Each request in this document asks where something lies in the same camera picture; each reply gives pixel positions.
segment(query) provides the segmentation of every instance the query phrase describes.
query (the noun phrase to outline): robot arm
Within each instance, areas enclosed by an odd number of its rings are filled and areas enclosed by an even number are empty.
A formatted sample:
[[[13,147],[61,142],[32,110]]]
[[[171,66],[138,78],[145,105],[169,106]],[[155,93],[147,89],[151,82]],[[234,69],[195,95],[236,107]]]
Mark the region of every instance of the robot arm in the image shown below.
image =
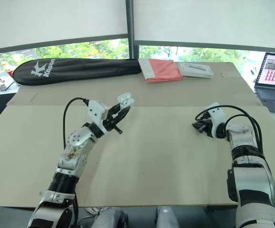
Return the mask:
[[[239,123],[226,124],[225,114],[214,103],[193,127],[213,138],[226,138],[232,153],[227,189],[232,201],[238,202],[237,228],[275,227],[275,181],[253,137],[252,128]]]
[[[87,164],[88,154],[100,137],[115,129],[129,112],[134,100],[130,93],[118,97],[119,103],[108,110],[101,102],[90,100],[86,123],[66,140],[66,148],[59,159],[53,181],[42,196],[29,221],[29,228],[68,228],[72,218],[69,206],[75,198],[75,187]]]

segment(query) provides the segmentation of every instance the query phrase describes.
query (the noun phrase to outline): table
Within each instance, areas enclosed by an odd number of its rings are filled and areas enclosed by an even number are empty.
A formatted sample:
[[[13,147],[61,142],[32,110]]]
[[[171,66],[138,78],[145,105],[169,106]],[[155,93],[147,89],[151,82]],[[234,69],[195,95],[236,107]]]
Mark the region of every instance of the table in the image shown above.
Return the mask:
[[[274,119],[232,64],[210,66],[213,79],[147,84],[141,75],[132,75],[21,86],[0,115],[0,206],[38,204],[63,150],[63,109],[75,96],[114,105],[119,94],[130,91],[136,100],[119,125],[124,133],[109,133],[89,155],[77,185],[80,206],[233,204],[226,186],[228,143],[200,135],[191,126],[195,115],[214,101],[238,105],[259,122],[275,178],[275,144],[270,143],[275,140]],[[229,78],[221,79],[221,71]],[[87,120],[84,106],[71,107],[66,134]]]

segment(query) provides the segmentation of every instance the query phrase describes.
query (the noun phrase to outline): white cable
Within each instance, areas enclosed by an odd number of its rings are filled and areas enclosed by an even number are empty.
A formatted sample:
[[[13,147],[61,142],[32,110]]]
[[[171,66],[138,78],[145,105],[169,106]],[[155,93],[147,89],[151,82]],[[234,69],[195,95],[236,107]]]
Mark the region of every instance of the white cable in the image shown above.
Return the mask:
[[[87,215],[83,218],[81,218],[79,221],[78,221],[78,225],[80,224],[80,222],[84,219],[88,219],[88,218],[91,218],[91,217],[95,217],[94,219],[96,219],[98,217],[98,215],[100,215],[101,212],[107,210],[109,207],[103,207],[103,208],[91,208],[91,207],[87,207],[85,208],[85,210],[90,214],[90,215]]]
[[[103,207],[103,208],[91,208],[91,207],[87,207],[85,208],[85,210],[87,212],[89,212],[91,215],[98,215],[100,214],[102,211],[107,210],[108,207]]]

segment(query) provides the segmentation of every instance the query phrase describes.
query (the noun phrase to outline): white box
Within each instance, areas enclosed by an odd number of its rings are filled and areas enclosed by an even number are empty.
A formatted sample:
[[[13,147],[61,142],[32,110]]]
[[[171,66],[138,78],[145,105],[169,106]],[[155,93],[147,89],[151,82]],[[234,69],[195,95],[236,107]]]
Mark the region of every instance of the white box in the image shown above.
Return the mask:
[[[212,78],[213,71],[208,65],[192,64],[188,62],[177,62],[181,75],[190,77]]]

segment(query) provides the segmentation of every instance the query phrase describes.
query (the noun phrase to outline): window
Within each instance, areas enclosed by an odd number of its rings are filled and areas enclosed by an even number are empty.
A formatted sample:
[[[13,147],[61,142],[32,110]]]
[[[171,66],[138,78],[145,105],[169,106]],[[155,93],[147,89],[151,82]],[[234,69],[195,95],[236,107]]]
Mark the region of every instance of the window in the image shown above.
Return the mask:
[[[139,57],[187,62],[232,62],[243,79],[254,87],[265,52],[198,47],[139,46]]]
[[[5,72],[2,62],[8,62],[13,68],[38,58],[129,58],[128,39],[113,39],[75,44],[31,48],[0,54],[0,78],[7,88],[13,79]],[[18,90],[14,83],[10,91]]]

